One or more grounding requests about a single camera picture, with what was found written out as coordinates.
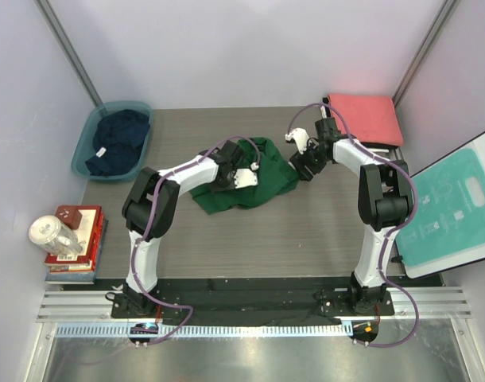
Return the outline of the green t shirt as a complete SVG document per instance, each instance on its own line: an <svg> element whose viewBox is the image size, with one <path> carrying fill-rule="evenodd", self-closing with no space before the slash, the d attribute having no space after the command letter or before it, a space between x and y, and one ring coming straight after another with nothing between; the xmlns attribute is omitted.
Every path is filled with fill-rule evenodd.
<svg viewBox="0 0 485 382"><path fill-rule="evenodd" d="M269 138L253 137L237 141L244 152L239 165L248 167L258 161L256 186L216 192L210 185L200 185L190 191L192 199L209 215L229 209L254 209L272 198L294 190L299 183L297 171L284 159Z"/></svg>

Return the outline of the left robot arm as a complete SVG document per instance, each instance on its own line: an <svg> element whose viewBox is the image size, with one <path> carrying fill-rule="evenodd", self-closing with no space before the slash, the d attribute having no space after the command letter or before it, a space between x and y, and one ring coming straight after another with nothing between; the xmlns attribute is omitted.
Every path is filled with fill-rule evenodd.
<svg viewBox="0 0 485 382"><path fill-rule="evenodd" d="M130 269L122 293L114 300L115 309L142 318L156 311L159 248L179 198L201 185L233 189L243 155L238 144L227 140L178 166L140 171L122 207L130 234Z"/></svg>

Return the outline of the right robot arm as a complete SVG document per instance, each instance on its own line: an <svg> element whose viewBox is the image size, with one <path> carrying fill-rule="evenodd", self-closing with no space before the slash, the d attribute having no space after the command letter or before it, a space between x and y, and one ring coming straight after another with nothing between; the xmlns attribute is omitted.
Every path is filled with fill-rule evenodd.
<svg viewBox="0 0 485 382"><path fill-rule="evenodd" d="M384 302L386 268L399 227L413 212L413 189L404 161L385 159L338 130L333 118L315 122L317 136L291 128L285 140L296 146L290 162L302 181L311 181L329 163L347 167L358 176L357 207L364 224L359 262L347 289L353 314L374 312Z"/></svg>

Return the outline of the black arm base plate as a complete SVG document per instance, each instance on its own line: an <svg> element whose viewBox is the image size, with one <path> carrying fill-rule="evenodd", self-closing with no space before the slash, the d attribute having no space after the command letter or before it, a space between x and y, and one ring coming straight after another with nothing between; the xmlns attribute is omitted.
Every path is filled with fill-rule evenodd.
<svg viewBox="0 0 485 382"><path fill-rule="evenodd" d="M192 311L192 322L198 325L213 325L223 318L231 325L254 324L285 314L307 318L394 314L386 285L360 287L348 277L162 279L148 291L125 284L111 301L115 318L159 313L178 322Z"/></svg>

